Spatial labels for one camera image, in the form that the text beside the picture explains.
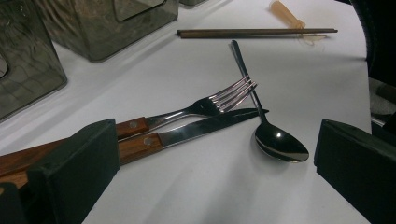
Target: wooden stick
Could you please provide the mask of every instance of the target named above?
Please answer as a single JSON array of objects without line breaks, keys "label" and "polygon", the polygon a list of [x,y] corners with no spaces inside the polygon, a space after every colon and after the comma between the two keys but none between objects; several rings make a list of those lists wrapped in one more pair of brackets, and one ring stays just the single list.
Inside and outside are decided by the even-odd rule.
[{"label": "wooden stick", "polygon": [[333,28],[311,29],[198,29],[177,30],[180,38],[236,38],[254,37],[264,35],[302,35],[302,34],[325,34],[337,33]]}]

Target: white table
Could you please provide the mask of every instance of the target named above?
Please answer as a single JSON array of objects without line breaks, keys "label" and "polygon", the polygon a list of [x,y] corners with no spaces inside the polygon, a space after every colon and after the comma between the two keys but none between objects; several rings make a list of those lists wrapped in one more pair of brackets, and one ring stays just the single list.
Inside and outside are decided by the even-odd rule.
[{"label": "white table", "polygon": [[[352,6],[283,0],[306,28],[337,34],[309,46],[296,37],[237,39],[267,118],[309,150],[302,163],[263,154],[259,118],[122,166],[84,223],[367,223],[314,166],[320,123],[370,132],[365,41]],[[0,155],[68,137],[102,119],[122,122],[187,106],[241,78],[231,39],[180,39],[177,29],[286,28],[270,0],[180,6],[177,21],[103,63],[55,44],[63,89],[0,124]],[[242,107],[253,107],[247,99]],[[187,119],[187,123],[196,119]]]}]

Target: spoon bowl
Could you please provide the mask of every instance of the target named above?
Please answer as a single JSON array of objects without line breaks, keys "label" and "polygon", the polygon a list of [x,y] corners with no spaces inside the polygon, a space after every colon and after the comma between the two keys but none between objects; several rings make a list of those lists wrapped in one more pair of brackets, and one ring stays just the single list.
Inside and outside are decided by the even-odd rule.
[{"label": "spoon bowl", "polygon": [[[242,59],[238,43],[233,40],[231,46],[242,75],[244,77],[248,77],[248,70],[246,69]],[[256,142],[262,151],[267,155],[282,161],[306,161],[309,157],[309,152],[306,150],[305,146],[291,134],[268,122],[267,117],[265,117],[265,112],[267,111],[264,111],[262,108],[262,104],[260,103],[259,97],[255,91],[251,92],[251,97],[262,120],[262,123],[254,133]]]}]

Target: metal rivet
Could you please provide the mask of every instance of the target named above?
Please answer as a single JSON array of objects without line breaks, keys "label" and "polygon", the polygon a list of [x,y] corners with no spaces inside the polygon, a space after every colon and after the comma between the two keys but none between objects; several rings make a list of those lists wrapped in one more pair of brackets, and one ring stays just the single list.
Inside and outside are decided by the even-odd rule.
[{"label": "metal rivet", "polygon": [[136,128],[136,127],[137,127],[137,122],[136,122],[136,121],[131,121],[131,122],[129,123],[129,127],[130,127],[130,128]]},{"label": "metal rivet", "polygon": [[146,145],[146,146],[151,146],[151,144],[153,143],[154,141],[152,140],[152,138],[145,138],[144,140],[143,140],[143,143]]}]

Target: fork head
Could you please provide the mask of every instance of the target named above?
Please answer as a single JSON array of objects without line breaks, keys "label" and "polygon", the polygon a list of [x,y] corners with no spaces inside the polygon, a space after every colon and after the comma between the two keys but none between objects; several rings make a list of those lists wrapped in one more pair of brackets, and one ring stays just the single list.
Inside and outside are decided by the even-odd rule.
[{"label": "fork head", "polygon": [[241,104],[256,86],[249,77],[244,77],[230,87],[195,102],[191,105],[191,111],[202,116],[216,116],[230,111]]}]

